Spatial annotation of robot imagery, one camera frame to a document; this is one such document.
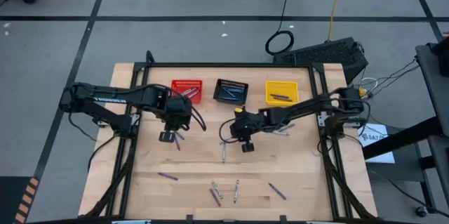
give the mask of white paper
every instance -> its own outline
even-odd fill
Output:
[[[362,143],[362,146],[368,146],[369,144],[375,143],[378,140],[381,140],[387,137],[387,127],[379,124],[366,124],[365,130],[363,134],[359,137]],[[358,133],[360,134],[363,130],[363,127],[358,129]],[[372,163],[381,163],[381,164],[394,164],[394,156],[392,152],[388,152],[385,154],[381,154],[380,156],[370,158],[365,160],[365,162]]]

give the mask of cable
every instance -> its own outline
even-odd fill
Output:
[[[85,136],[89,137],[89,139],[93,140],[94,142],[96,142],[97,140],[94,139],[94,137],[90,136],[88,133],[86,133],[81,127],[79,127],[78,125],[76,125],[73,121],[72,121],[72,113],[69,113],[69,122],[72,126],[74,126],[75,128],[77,128],[80,132],[82,132],[82,134],[84,134]]]
[[[319,141],[318,141],[318,144],[316,145],[316,150],[318,150],[318,152],[320,152],[321,154],[324,154],[324,153],[320,150],[320,148],[319,148],[319,146],[320,146],[320,144],[321,144],[322,142],[323,142],[323,140],[319,140]],[[329,154],[329,151],[331,151],[333,147],[334,147],[334,140],[331,141],[330,147],[328,148],[328,151],[327,151],[326,154]]]
[[[403,75],[412,72],[413,70],[416,70],[417,68],[419,68],[420,66],[416,66],[413,67],[409,70],[407,70],[406,72],[404,72],[401,76],[397,77],[395,80],[391,81],[390,83],[388,83],[386,86],[382,87],[380,90],[378,90],[376,93],[374,93],[374,95],[377,95],[381,90],[385,89],[386,87],[390,86],[392,83],[394,83],[395,81],[398,81]]]
[[[357,138],[355,138],[355,137],[353,137],[353,136],[350,136],[350,135],[347,135],[346,133],[344,133],[344,136],[345,136],[345,137],[351,138],[352,140],[354,140],[355,142],[357,142],[361,147],[363,147],[362,143],[360,142],[360,140],[357,140]]]
[[[220,139],[221,139],[222,141],[224,141],[225,143],[236,143],[236,142],[239,141],[239,139],[237,139],[237,140],[232,140],[232,141],[227,141],[227,140],[225,140],[225,139],[223,138],[223,136],[222,136],[222,128],[223,128],[223,126],[224,126],[226,123],[229,123],[229,122],[231,122],[231,121],[235,121],[235,120],[238,120],[238,119],[243,119],[243,117],[242,117],[242,118],[228,119],[228,120],[226,120],[225,122],[223,122],[222,125],[220,126],[220,129],[218,129],[218,136],[219,136]]]
[[[395,183],[394,183],[393,181],[391,181],[390,179],[385,178],[384,176],[378,174],[377,172],[371,171],[370,169],[368,169],[368,171],[371,172],[371,173],[373,173],[373,174],[375,174],[376,176],[379,176],[379,177],[381,177],[382,179],[384,179],[384,180],[390,182],[391,185],[393,185],[399,192],[401,192],[402,194],[404,194],[405,196],[407,196],[409,199],[413,200],[414,202],[417,202],[417,203],[421,204],[422,206],[427,207],[429,210],[432,210],[432,211],[434,211],[434,212],[436,212],[436,213],[441,214],[442,216],[444,216],[444,217],[446,217],[446,218],[449,218],[449,214],[447,214],[447,213],[445,213],[445,212],[443,212],[443,211],[440,211],[440,210],[438,210],[438,209],[436,209],[436,208],[434,208],[434,207],[432,207],[432,206],[430,206],[430,205],[428,205],[428,204],[426,204],[426,203],[420,201],[419,199],[415,198],[415,197],[412,196],[412,195],[409,195],[407,192],[405,192],[404,190],[402,190],[397,184],[395,184]]]
[[[332,6],[332,13],[330,14],[330,23],[329,23],[329,34],[327,42],[330,42],[330,38],[332,37],[332,28],[333,28],[333,20],[334,20],[334,12],[335,7],[337,6],[338,0],[334,0],[334,5]]]
[[[366,125],[365,125],[364,127],[366,127],[367,129],[370,129],[371,131],[374,131],[374,132],[380,134],[381,136],[389,136],[388,133],[380,133],[379,131],[377,131],[377,130],[375,130],[375,129],[369,127],[369,126],[366,126]]]
[[[402,131],[402,129],[398,129],[397,127],[390,126],[390,125],[387,125],[387,124],[385,124],[385,123],[382,123],[382,122],[376,120],[376,118],[374,118],[374,116],[373,116],[372,114],[370,115],[370,118],[373,119],[374,121],[376,121],[376,122],[379,123],[379,124],[382,124],[382,125],[384,125],[384,126],[391,127],[391,128],[393,128],[393,129],[396,129],[397,131]]]
[[[398,76],[394,76],[395,74],[398,74],[399,72],[403,71],[404,69],[406,69],[408,66],[410,66],[411,64],[413,64],[414,62],[416,62],[417,58],[413,59],[410,63],[408,63],[406,66],[402,67],[401,69],[397,70],[396,72],[392,73],[391,75],[389,75],[389,77],[380,77],[377,80],[381,80],[381,79],[385,79],[382,83],[380,83],[377,87],[381,86],[384,82],[388,81],[389,79],[393,79],[393,78],[398,78],[398,77],[402,77],[403,73],[401,73]]]
[[[279,27],[277,29],[277,31],[268,39],[268,41],[265,43],[265,52],[267,52],[268,54],[275,56],[278,55],[280,53],[285,53],[288,52],[290,49],[292,49],[293,44],[295,43],[295,37],[293,36],[293,33],[290,31],[279,31],[281,30],[281,26],[282,26],[282,22],[283,22],[283,15],[286,11],[286,5],[287,5],[287,0],[284,0],[283,2],[283,8],[282,8],[282,15],[281,15],[281,22],[279,23]],[[280,34],[287,34],[290,37],[290,43],[281,51],[278,52],[272,52],[269,50],[269,44],[272,42],[272,40],[274,38],[276,38],[278,35]]]
[[[87,172],[89,172],[89,169],[91,168],[91,163],[92,163],[92,159],[95,156],[95,154],[97,154],[97,152],[99,150],[101,150],[102,147],[106,146],[108,143],[110,143],[115,137],[117,137],[116,135],[113,135],[109,140],[105,141],[103,144],[101,144],[99,147],[97,147],[97,149],[92,153],[91,157],[89,158],[89,162],[87,165]]]

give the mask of black basket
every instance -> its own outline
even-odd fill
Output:
[[[230,81],[230,80],[224,80],[224,79],[218,79],[217,85],[215,86],[215,91],[213,93],[213,99],[215,99],[218,102],[233,104],[233,105],[244,105],[246,102],[246,96],[248,95],[248,84],[245,83],[239,83],[236,81]],[[232,95],[235,97],[232,97],[230,93],[228,93],[227,90],[230,89],[237,89],[242,90],[243,93],[238,92],[231,92]],[[238,100],[226,100],[225,98],[237,98]]]

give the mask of wooden board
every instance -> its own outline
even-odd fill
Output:
[[[132,68],[132,64],[117,64],[111,86],[129,87]],[[228,145],[227,162],[222,163],[218,129],[222,122],[234,118],[235,106],[213,100],[217,79],[248,83],[246,107],[257,112],[267,106],[266,80],[296,81],[300,100],[310,99],[306,69],[153,67],[149,72],[149,83],[167,86],[172,79],[202,79],[203,101],[195,108],[208,129],[203,132],[192,120],[191,129],[181,132],[186,140],[180,141],[178,152],[175,144],[157,140],[163,124],[153,114],[143,114],[127,218],[185,219],[187,214],[193,214],[197,220],[278,220],[280,215],[287,215],[288,220],[332,219],[323,161],[316,150],[319,137],[315,115],[295,120],[288,137],[255,134],[255,152],[242,153],[239,143]],[[326,65],[326,79],[330,90],[345,86],[341,65]],[[124,112],[124,105],[107,104],[107,108]],[[346,133],[357,137],[355,130]],[[228,134],[229,127],[225,126],[223,135]],[[110,129],[100,129],[97,145],[111,135]],[[90,210],[110,184],[117,145],[116,140],[94,158],[80,214]],[[360,145],[342,139],[340,147],[349,187],[367,210],[376,214]],[[169,173],[179,181],[161,177],[157,172]],[[237,179],[241,186],[234,204]],[[210,195],[212,181],[224,195],[221,208]],[[288,199],[282,200],[268,183],[274,184]]]

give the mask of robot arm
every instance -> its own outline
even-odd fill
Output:
[[[146,112],[152,112],[165,123],[164,132],[161,132],[159,140],[172,143],[175,139],[174,131],[179,129],[189,130],[192,117],[190,99],[161,84],[149,84],[130,89],[114,88],[108,86],[93,86],[85,83],[74,83],[62,93],[59,108],[68,113],[83,112],[93,118],[94,122],[103,121],[109,124],[112,130],[121,137],[132,138],[135,132],[137,119],[129,114],[115,114],[95,102],[129,104]],[[201,127],[206,130],[206,125],[201,120]]]
[[[331,98],[339,94],[340,98]],[[352,116],[363,111],[363,101],[358,90],[353,88],[339,88],[332,93],[318,95],[316,98],[292,105],[290,107],[272,107],[259,109],[257,114],[247,112],[246,109],[237,108],[234,112],[235,122],[230,126],[232,138],[236,138],[242,145],[243,152],[254,151],[251,135],[261,131],[272,132],[286,126],[290,121],[304,117],[315,112],[331,112],[325,122],[326,134],[331,137],[342,137],[343,124]]]

